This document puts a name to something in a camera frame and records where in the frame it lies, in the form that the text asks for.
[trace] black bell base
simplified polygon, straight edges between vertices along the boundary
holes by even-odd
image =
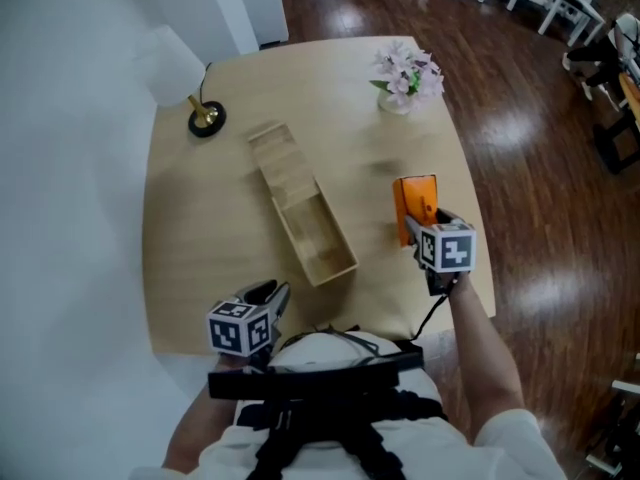
[[[216,109],[216,111],[218,112],[218,117],[216,117],[216,120],[209,126],[200,127],[196,126],[196,119],[198,118],[197,112],[194,110],[191,113],[191,116],[189,116],[189,131],[196,137],[200,137],[201,139],[205,137],[211,137],[212,135],[218,133],[227,120],[227,111],[217,101],[205,101],[202,106],[205,108]]]

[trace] flower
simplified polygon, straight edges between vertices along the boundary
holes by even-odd
[[[392,73],[383,76],[382,79],[388,82],[387,90],[393,94],[406,94],[409,92],[409,80],[403,76],[402,71],[396,69]]]
[[[402,41],[398,41],[394,39],[391,41],[391,46],[389,47],[389,55],[395,55],[397,57],[401,57],[404,52],[404,45]]]
[[[371,83],[390,93],[388,101],[406,112],[444,92],[440,67],[424,50],[412,52],[401,41],[394,40],[386,53],[376,52],[373,64],[381,76]]]

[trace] white cloth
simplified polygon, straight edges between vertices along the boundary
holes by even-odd
[[[390,341],[367,333],[353,333],[376,343],[380,353],[398,351]],[[361,346],[343,338],[312,334],[278,354],[272,364],[295,365],[368,357]],[[440,401],[433,381],[422,370],[400,373],[399,390]],[[239,413],[242,406],[238,404]],[[402,461],[407,480],[566,480],[549,446],[540,435],[535,417],[525,410],[503,412],[489,420],[473,446],[452,425],[440,418],[374,423],[383,446]],[[244,480],[256,465],[255,454],[268,430],[231,426],[220,441],[200,455],[200,466],[190,475],[160,468],[135,470],[130,480]],[[363,480],[356,459],[334,442],[312,443],[300,450],[283,470],[284,480]]]
[[[619,52],[625,59],[633,59],[636,56],[634,51],[634,43],[637,43],[640,39],[640,20],[638,20],[633,14],[623,14],[616,20],[616,27],[620,29],[623,34],[622,51]],[[607,36],[611,44],[618,48],[616,45],[615,29],[612,27]]]

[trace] white wall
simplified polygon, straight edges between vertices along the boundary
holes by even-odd
[[[243,0],[217,1],[238,48],[238,53],[244,55],[258,51],[258,41],[251,26],[245,2]]]
[[[242,0],[154,0],[166,23],[205,64],[258,50]]]
[[[287,41],[289,29],[282,0],[243,0],[258,44]]]
[[[158,464],[205,380],[182,369],[192,363],[163,366],[147,335],[141,225],[155,105],[128,72],[134,41],[160,19],[145,12],[133,0],[0,0],[7,480],[113,480]]]

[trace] person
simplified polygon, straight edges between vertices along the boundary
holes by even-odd
[[[402,474],[373,476],[381,480],[566,480],[535,416],[525,409],[514,359],[488,319],[471,279],[462,275],[451,286],[451,314],[473,444],[443,417],[375,420],[372,426],[382,436],[384,449],[401,461]],[[369,333],[349,334],[377,345],[382,354],[399,350]],[[291,367],[370,356],[370,350],[339,335],[312,333],[281,350],[270,365]],[[241,360],[223,355],[216,369],[225,371],[240,364]],[[440,407],[436,385],[422,369],[400,372],[396,389]],[[245,410],[256,403],[260,402],[214,400],[205,386],[171,437],[162,468],[138,468],[130,480],[248,478],[258,462],[256,453],[269,437],[267,429],[242,424]],[[282,474],[293,480],[366,478],[361,464],[337,441],[302,446]]]
[[[571,71],[574,62],[600,62],[598,72],[582,80],[585,96],[593,101],[591,89],[609,82],[618,85],[618,75],[622,71],[621,61],[629,67],[637,69],[635,58],[640,43],[640,21],[632,14],[620,15],[613,23],[609,33],[594,44],[565,52],[562,56],[562,67]]]

